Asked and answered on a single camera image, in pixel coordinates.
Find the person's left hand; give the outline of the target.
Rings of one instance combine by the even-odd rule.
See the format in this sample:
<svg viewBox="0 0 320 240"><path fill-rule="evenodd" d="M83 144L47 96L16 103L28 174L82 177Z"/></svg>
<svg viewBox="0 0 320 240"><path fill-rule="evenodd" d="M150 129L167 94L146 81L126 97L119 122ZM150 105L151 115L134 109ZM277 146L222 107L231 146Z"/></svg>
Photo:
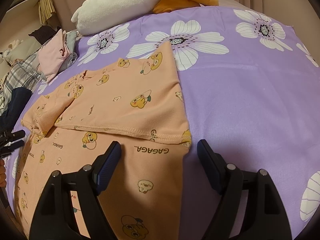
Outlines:
<svg viewBox="0 0 320 240"><path fill-rule="evenodd" d="M5 162L3 159L0 160L0 187L6 187L7 185L7 181L6 181L6 169L4 167L5 165Z"/></svg>

